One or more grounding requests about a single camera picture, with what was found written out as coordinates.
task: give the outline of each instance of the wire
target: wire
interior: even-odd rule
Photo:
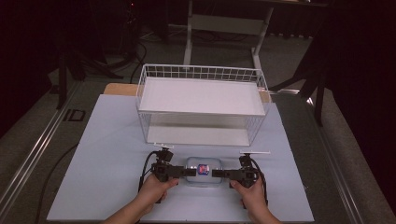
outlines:
[[[43,187],[43,189],[41,190],[40,201],[39,201],[39,204],[38,204],[37,213],[36,213],[36,215],[35,215],[35,224],[37,224],[38,221],[39,221],[39,219],[40,219],[41,206],[42,206],[42,204],[43,204],[44,193],[46,192],[46,188],[47,188],[47,185],[48,185],[48,183],[49,183],[49,181],[50,181],[50,177],[51,177],[53,171],[54,171],[55,168],[58,166],[59,162],[61,162],[61,160],[62,160],[69,152],[71,152],[73,149],[75,149],[77,146],[78,146],[78,143],[75,144],[75,145],[73,145],[73,146],[70,147],[69,149],[67,149],[67,151],[62,155],[61,158],[59,158],[59,160],[56,161],[55,165],[54,165],[54,166],[52,167],[52,169],[49,171],[49,175],[48,175],[47,178],[46,178],[46,181],[45,181],[45,183],[44,183],[44,187]]]
[[[130,77],[130,79],[129,79],[129,83],[130,83],[130,84],[132,84],[132,80],[133,80],[133,78],[134,78],[134,74],[135,74],[136,71],[137,71],[137,68],[139,68],[140,65],[143,66],[143,65],[145,64],[145,62],[144,62],[143,60],[145,60],[146,55],[147,55],[147,52],[148,52],[148,50],[147,50],[147,48],[146,48],[145,45],[143,45],[143,44],[140,43],[140,42],[137,42],[137,44],[143,47],[144,54],[143,54],[143,57],[142,57],[142,58],[139,58],[139,55],[137,55],[137,53],[136,53],[136,55],[135,55],[135,56],[136,56],[136,59],[139,61],[139,63],[138,63],[137,66],[134,68],[134,71],[133,71],[132,74],[131,74],[131,77]]]
[[[259,164],[257,164],[256,161],[250,158],[251,161],[253,161],[254,165],[256,166],[256,169],[259,171],[259,175],[262,178],[262,187],[264,188],[264,199],[265,203],[268,205],[268,198],[267,198],[267,182],[265,181],[265,176],[262,170],[260,169]]]
[[[122,66],[125,66],[125,65],[131,63],[132,59],[134,58],[133,54],[131,54],[131,53],[126,53],[122,56],[123,56],[122,61],[116,62],[116,63],[111,63],[111,64],[103,64],[102,66],[105,68],[109,68],[109,69],[120,68]]]
[[[211,35],[211,38],[209,37],[204,37],[198,34],[208,34]],[[232,37],[223,37],[221,36],[223,33],[221,32],[213,32],[213,31],[196,31],[194,34],[192,34],[193,37],[200,38],[204,42],[241,42],[245,40],[246,38],[249,37],[249,35],[242,35],[242,34],[235,34]]]
[[[168,35],[168,37],[173,36],[173,35],[179,35],[179,34],[184,34],[186,33],[187,28],[182,28],[180,30],[177,31],[171,31],[170,34]],[[154,32],[148,32],[142,36],[139,37],[139,39],[144,40],[144,41],[148,41],[148,42],[160,42],[163,41],[162,38],[156,36],[156,34]]]
[[[143,180],[145,179],[145,175],[151,170],[151,168],[150,168],[150,169],[148,169],[148,171],[146,172],[146,167],[148,166],[149,158],[150,158],[153,154],[155,154],[155,151],[150,152],[150,153],[148,154],[148,156],[146,157],[145,165],[143,166],[143,172],[142,172],[142,175],[140,176],[140,179],[139,179],[139,188],[137,189],[137,192],[139,192],[140,189],[141,189],[142,186],[143,186]]]

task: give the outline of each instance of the wooden edge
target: wooden edge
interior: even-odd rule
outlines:
[[[126,83],[109,83],[106,85],[104,94],[107,95],[132,95],[135,96],[137,91],[136,84]]]
[[[259,95],[263,103],[271,103],[271,96],[269,91],[259,90]]]

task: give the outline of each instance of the hand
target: hand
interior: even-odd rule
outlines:
[[[160,182],[154,174],[147,177],[136,197],[119,211],[106,219],[107,223],[136,223],[143,215],[149,213],[153,205],[160,199],[165,199],[167,190],[178,184],[178,179]]]
[[[242,196],[242,203],[247,208],[247,214],[254,223],[280,223],[265,203],[261,177],[248,189],[235,180],[230,180],[230,184]]]
[[[135,200],[146,206],[145,214],[147,214],[160,198],[162,200],[166,198],[167,190],[177,184],[178,179],[170,179],[167,182],[161,182],[154,174],[151,174],[145,180]]]

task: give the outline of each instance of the dark background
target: dark background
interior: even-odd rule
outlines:
[[[145,1],[137,12],[141,22],[164,39],[164,25],[185,23],[187,19],[187,1],[168,3]],[[116,0],[0,2],[0,136],[51,88],[47,74],[58,66],[60,38],[90,58],[103,61],[105,51],[114,52],[120,46],[125,8]],[[299,72],[309,71],[312,64],[324,58],[330,67],[326,87],[332,90],[379,186],[396,211],[396,2],[335,1],[328,9],[279,7],[269,32],[285,37],[315,36]],[[250,16],[261,14],[257,9],[250,12]],[[133,47],[122,48],[133,51]]]

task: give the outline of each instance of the black cable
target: black cable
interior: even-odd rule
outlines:
[[[262,187],[264,188],[264,199],[265,203],[268,205],[268,197],[267,197],[267,182],[265,181],[265,176],[262,170],[260,169],[259,164],[257,164],[256,161],[250,158],[251,161],[253,161],[254,165],[256,166],[256,169],[259,171],[259,175],[262,178]]]
[[[143,54],[143,57],[142,57],[142,58],[139,58],[139,55],[137,55],[137,53],[136,53],[136,55],[135,55],[135,57],[136,57],[136,59],[139,61],[139,63],[137,64],[136,68],[134,69],[134,71],[133,71],[132,74],[131,74],[131,78],[130,78],[130,80],[129,80],[129,83],[130,83],[130,84],[132,84],[132,79],[134,78],[134,74],[136,73],[137,68],[139,68],[140,65],[143,66],[143,65],[145,64],[143,60],[145,60],[146,55],[147,55],[147,52],[148,52],[146,46],[144,46],[142,43],[138,42],[137,44],[143,47],[144,54]]]
[[[44,193],[46,192],[46,188],[47,188],[47,184],[50,181],[50,177],[53,173],[53,171],[55,170],[55,168],[58,166],[59,162],[61,162],[61,160],[69,153],[71,152],[73,149],[75,149],[78,146],[78,143],[73,145],[72,147],[70,147],[69,149],[67,149],[67,151],[62,155],[61,158],[59,158],[59,160],[56,161],[55,165],[52,166],[52,169],[49,172],[49,175],[46,178],[46,181],[44,183],[43,189],[41,190],[41,194],[40,194],[40,201],[38,204],[38,208],[37,208],[37,213],[35,215],[35,224],[38,223],[39,219],[40,219],[40,213],[41,213],[41,206],[43,204],[43,198],[44,198]]]
[[[139,188],[137,189],[137,192],[139,192],[140,189],[141,189],[142,186],[143,186],[143,180],[145,179],[145,175],[147,174],[147,173],[146,173],[146,167],[148,166],[149,158],[150,158],[153,154],[155,154],[155,151],[150,152],[150,153],[148,154],[148,156],[146,157],[146,162],[145,162],[145,165],[143,166],[143,172],[142,172],[142,175],[140,176],[140,179],[139,179]]]
[[[211,38],[199,36],[198,34],[208,34],[211,35]],[[192,34],[193,37],[200,38],[204,42],[214,43],[214,42],[241,42],[249,37],[249,35],[243,34],[235,34],[232,37],[223,37],[221,36],[220,32],[213,32],[213,31],[196,31]]]
[[[103,64],[102,66],[108,69],[115,69],[115,68],[120,68],[122,66],[127,65],[128,63],[132,62],[132,59],[134,58],[133,54],[131,53],[126,53],[123,56],[123,60],[116,62],[116,63],[110,63],[110,64]]]
[[[152,171],[152,168],[149,168],[149,169],[145,172],[145,175],[147,175],[150,171]]]

